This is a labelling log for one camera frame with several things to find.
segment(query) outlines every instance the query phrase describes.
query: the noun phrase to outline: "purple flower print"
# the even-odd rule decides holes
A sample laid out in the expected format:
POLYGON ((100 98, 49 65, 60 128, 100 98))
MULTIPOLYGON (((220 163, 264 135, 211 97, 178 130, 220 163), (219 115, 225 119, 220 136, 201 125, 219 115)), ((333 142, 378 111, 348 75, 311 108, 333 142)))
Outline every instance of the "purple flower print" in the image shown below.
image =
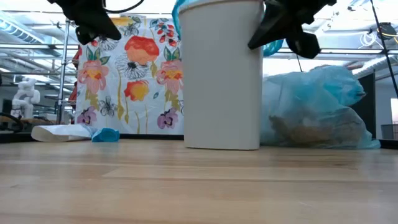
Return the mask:
POLYGON ((178 115, 175 113, 177 109, 171 108, 157 118, 157 125, 160 129, 165 127, 174 128, 175 123, 178 122, 178 115))
POLYGON ((94 106, 90 106, 87 110, 83 110, 83 112, 77 117, 77 123, 91 125, 94 121, 97 121, 97 115, 94 110, 94 106))

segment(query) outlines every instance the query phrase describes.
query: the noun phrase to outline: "black cable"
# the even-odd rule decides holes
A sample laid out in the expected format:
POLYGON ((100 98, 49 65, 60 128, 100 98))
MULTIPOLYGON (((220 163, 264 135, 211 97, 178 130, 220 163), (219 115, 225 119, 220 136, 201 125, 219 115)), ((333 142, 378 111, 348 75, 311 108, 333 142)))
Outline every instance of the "black cable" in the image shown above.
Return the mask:
POLYGON ((141 5, 144 2, 144 0, 140 0, 137 4, 127 8, 127 9, 123 9, 123 10, 109 10, 105 8, 106 5, 106 0, 103 0, 103 5, 104 5, 104 10, 105 12, 109 12, 109 13, 124 13, 124 12, 128 12, 132 9, 135 9, 136 7, 138 7, 139 5, 141 5))
MULTIPOLYGON (((373 9, 374 18, 376 19, 377 28, 381 32, 381 26, 380 26, 380 23, 379 23, 379 18, 377 17, 376 9, 374 8, 373 0, 371 0, 371 3, 372 3, 372 9, 373 9)), ((387 47, 386 47, 386 43, 384 41, 383 35, 381 35, 381 43, 383 44, 383 52, 384 52, 384 55, 387 58, 388 69, 390 70, 392 83, 394 84, 394 89, 396 91, 396 95, 397 95, 397 98, 398 98, 397 82, 396 82, 396 78, 394 76, 394 72, 392 71, 392 65, 391 65, 390 57, 388 56, 388 51, 387 51, 387 47)))
POLYGON ((40 119, 40 120, 42 120, 42 121, 45 121, 46 124, 54 125, 54 123, 53 123, 52 121, 50 121, 49 119, 47 119, 47 118, 45 118, 45 117, 43 117, 43 116, 37 116, 37 117, 35 117, 35 118, 36 118, 36 119, 40 119))
POLYGON ((300 59, 299 59, 299 56, 297 54, 296 54, 296 57, 297 57, 298 65, 300 66, 300 71, 303 72, 303 69, 301 68, 300 59))
POLYGON ((2 113, 0 112, 0 116, 5 116, 11 120, 13 120, 16 124, 18 124, 18 129, 9 129, 7 126, 0 126, 0 129, 2 130, 8 130, 8 131, 13 131, 14 133, 19 133, 24 129, 24 124, 22 123, 22 121, 20 121, 20 119, 15 118, 14 116, 10 115, 10 114, 6 114, 6 113, 2 113))

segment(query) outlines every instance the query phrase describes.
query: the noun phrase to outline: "orange flower print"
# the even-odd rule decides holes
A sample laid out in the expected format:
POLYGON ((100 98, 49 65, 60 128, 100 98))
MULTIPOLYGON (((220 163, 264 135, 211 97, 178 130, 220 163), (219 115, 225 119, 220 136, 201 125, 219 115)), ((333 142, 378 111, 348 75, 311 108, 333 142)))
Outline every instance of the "orange flower print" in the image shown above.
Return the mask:
POLYGON ((130 96, 132 101, 144 101, 145 96, 149 93, 148 81, 139 80, 135 82, 128 82, 127 88, 124 91, 126 97, 130 96))
POLYGON ((180 60, 162 62, 162 68, 156 73, 157 83, 165 85, 174 95, 180 88, 183 89, 183 78, 180 60))
POLYGON ((154 61, 160 53, 153 39, 139 36, 131 37, 124 49, 129 60, 140 65, 146 65, 147 62, 154 61))
POLYGON ((78 81, 87 84, 87 89, 92 94, 97 94, 98 90, 104 90, 109 68, 101 65, 100 60, 89 60, 83 64, 83 69, 79 70, 78 81))

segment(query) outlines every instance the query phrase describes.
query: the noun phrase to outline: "bag of food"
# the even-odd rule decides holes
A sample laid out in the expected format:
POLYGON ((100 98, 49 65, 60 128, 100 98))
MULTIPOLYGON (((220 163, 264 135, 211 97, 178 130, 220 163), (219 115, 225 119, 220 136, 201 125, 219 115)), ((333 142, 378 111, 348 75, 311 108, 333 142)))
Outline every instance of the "bag of food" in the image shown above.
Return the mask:
POLYGON ((270 146, 373 149, 363 120, 352 110, 365 96, 346 68, 329 66, 263 81, 261 143, 270 146))

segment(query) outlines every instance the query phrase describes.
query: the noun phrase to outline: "blue cloth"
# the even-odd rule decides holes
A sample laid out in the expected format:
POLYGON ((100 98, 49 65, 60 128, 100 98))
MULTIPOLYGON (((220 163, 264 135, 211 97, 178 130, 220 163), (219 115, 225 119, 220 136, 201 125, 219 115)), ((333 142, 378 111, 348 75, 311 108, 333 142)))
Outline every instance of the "blue cloth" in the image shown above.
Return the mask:
POLYGON ((91 137, 92 142, 117 142, 119 141, 119 130, 103 128, 94 133, 91 137))

